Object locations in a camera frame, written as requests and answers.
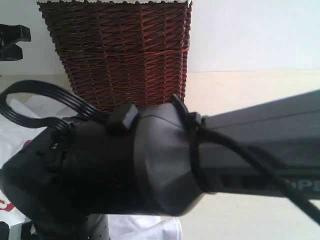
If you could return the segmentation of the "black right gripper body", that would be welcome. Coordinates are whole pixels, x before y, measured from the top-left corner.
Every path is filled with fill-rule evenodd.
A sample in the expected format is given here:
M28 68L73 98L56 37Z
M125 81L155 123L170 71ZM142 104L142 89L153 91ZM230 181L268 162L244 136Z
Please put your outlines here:
M105 214L91 214L66 230L33 221L39 240L109 240L108 218Z

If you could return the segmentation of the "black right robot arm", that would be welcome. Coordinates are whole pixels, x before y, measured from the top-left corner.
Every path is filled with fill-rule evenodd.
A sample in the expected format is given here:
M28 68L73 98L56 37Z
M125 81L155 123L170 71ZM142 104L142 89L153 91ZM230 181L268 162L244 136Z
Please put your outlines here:
M320 93L201 117L174 96L138 110L32 119L44 127L0 171L0 188L40 240L108 239L108 214L181 216L206 193L286 197L314 222L320 211Z

